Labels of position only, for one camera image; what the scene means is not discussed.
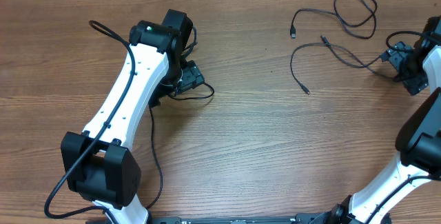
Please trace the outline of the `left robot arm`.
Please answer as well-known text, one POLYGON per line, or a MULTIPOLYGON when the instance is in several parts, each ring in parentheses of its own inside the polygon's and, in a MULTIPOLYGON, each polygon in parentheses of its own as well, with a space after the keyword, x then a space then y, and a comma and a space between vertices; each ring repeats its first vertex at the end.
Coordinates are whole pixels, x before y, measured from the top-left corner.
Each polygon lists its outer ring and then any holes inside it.
POLYGON ((107 223, 150 220, 137 196, 141 169, 132 155, 134 136, 146 108, 204 84, 197 65, 187 60, 197 44, 190 37, 196 28, 178 10, 168 10, 160 24, 139 21, 123 42, 125 63, 103 105, 82 133, 63 137, 61 180, 92 202, 92 210, 101 210, 107 223))

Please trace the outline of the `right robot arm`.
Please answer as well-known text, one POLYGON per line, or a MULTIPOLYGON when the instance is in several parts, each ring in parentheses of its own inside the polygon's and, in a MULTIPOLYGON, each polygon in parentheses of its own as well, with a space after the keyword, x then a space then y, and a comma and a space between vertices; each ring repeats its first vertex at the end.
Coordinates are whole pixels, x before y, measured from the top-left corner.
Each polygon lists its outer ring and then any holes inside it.
POLYGON ((399 131, 391 162, 364 189, 322 214, 295 223, 390 223, 390 210, 417 187, 440 180, 440 18, 428 19, 413 46, 390 45, 381 59, 410 95, 430 89, 427 100, 399 131))

